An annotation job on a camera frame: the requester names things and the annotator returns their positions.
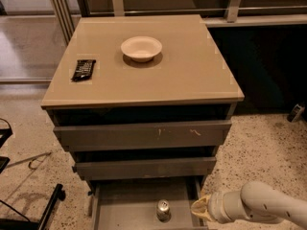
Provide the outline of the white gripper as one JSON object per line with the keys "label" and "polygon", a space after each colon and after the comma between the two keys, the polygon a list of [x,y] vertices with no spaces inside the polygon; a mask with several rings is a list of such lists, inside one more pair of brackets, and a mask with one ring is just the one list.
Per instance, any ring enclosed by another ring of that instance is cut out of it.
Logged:
{"label": "white gripper", "polygon": [[193,209],[192,214],[199,219],[211,221],[212,216],[218,223],[230,223],[244,215],[244,207],[239,191],[216,192],[212,195],[204,195],[196,200],[191,208]]}

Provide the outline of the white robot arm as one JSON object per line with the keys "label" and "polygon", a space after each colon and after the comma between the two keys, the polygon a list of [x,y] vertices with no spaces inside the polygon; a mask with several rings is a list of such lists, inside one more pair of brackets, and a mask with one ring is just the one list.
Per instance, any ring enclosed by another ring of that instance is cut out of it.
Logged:
{"label": "white robot arm", "polygon": [[191,212],[220,224],[235,220],[277,224],[285,219],[307,229],[307,202],[260,181],[250,181],[239,191],[204,195],[192,204]]}

